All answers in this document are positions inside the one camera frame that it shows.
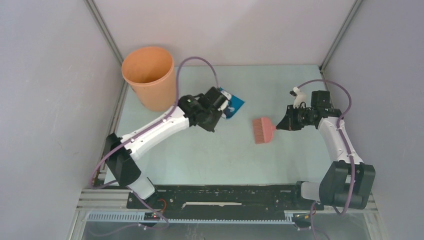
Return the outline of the blue plastic dustpan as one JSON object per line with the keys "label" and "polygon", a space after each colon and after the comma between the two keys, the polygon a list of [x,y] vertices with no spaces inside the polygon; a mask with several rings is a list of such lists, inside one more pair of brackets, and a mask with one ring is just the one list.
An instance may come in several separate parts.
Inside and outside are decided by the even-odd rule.
{"label": "blue plastic dustpan", "polygon": [[[221,92],[223,92],[223,91],[225,91],[225,92],[227,92],[226,90],[224,90],[222,87],[220,88],[220,91]],[[229,94],[231,94],[232,95],[232,98],[231,98],[231,100],[230,100],[230,106],[232,106],[232,107],[234,107],[235,108],[235,110],[234,110],[234,112],[233,112],[233,114],[231,114],[231,115],[226,115],[225,113],[224,113],[224,111],[222,112],[222,115],[221,115],[221,117],[223,118],[223,119],[230,119],[230,118],[232,118],[237,112],[238,112],[238,110],[244,105],[244,103],[245,103],[245,101],[243,101],[242,99],[240,99],[239,97],[237,97],[236,95],[234,95],[234,94],[232,94],[232,93],[229,93]]]}

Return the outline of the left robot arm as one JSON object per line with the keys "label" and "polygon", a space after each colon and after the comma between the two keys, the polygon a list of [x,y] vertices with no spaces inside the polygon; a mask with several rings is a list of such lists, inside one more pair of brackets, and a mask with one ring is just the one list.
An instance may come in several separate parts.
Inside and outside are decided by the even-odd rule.
{"label": "left robot arm", "polygon": [[156,206],[157,190],[136,161],[152,147],[190,127],[199,126],[214,132],[231,99],[228,92],[211,87],[206,93],[180,97],[161,117],[131,133],[121,137],[110,134],[106,138],[104,157],[115,182],[136,193],[145,208]]}

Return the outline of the pink hand brush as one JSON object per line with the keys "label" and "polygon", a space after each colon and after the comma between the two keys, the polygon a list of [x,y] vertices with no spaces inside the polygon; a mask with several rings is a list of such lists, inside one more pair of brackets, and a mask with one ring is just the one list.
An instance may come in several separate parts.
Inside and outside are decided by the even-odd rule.
{"label": "pink hand brush", "polygon": [[260,117],[252,120],[252,128],[255,144],[267,144],[273,140],[276,126],[268,117]]}

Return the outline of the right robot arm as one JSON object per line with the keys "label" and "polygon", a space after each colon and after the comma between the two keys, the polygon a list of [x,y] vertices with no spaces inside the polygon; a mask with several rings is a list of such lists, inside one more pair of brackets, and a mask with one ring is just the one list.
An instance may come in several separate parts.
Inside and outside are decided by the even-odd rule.
{"label": "right robot arm", "polygon": [[331,165],[321,182],[299,181],[299,190],[291,194],[291,204],[304,209],[311,201],[332,207],[363,210],[369,200],[376,171],[359,157],[347,135],[342,111],[330,102],[330,92],[311,93],[310,106],[306,94],[294,87],[290,92],[294,103],[288,105],[277,130],[299,131],[314,126],[327,147]]}

